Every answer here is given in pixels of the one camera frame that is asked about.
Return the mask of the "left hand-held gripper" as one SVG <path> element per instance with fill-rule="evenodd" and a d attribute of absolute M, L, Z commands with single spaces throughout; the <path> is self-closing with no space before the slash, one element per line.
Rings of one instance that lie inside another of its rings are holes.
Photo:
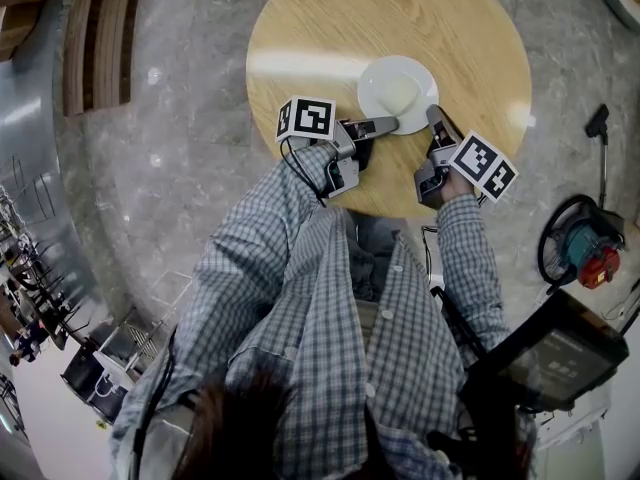
<path fill-rule="evenodd" d="M 325 196 L 334 198 L 358 185 L 359 171 L 364 171 L 370 160 L 373 139 L 398 128 L 394 116 L 346 119 L 342 123 L 336 119 L 334 100 L 293 96 L 279 108 L 275 143 L 288 142 L 294 150 L 329 144 L 334 156 L 326 167 Z"/>

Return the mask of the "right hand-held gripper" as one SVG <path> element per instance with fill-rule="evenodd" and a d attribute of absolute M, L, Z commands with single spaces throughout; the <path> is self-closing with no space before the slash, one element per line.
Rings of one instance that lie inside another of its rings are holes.
<path fill-rule="evenodd" d="M 426 118 L 426 160 L 414 174 L 418 202 L 442 204 L 442 187 L 450 172 L 456 171 L 485 199 L 497 203 L 518 176 L 509 159 L 473 131 L 463 139 L 439 105 L 431 104 Z"/>

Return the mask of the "person's right hand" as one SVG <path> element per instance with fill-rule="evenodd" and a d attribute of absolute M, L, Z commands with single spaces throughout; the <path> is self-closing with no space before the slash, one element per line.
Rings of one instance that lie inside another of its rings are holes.
<path fill-rule="evenodd" d="M 464 195 L 475 195 L 475 187 L 456 169 L 450 167 L 447 179 L 441 187 L 442 200 L 447 203 Z"/>

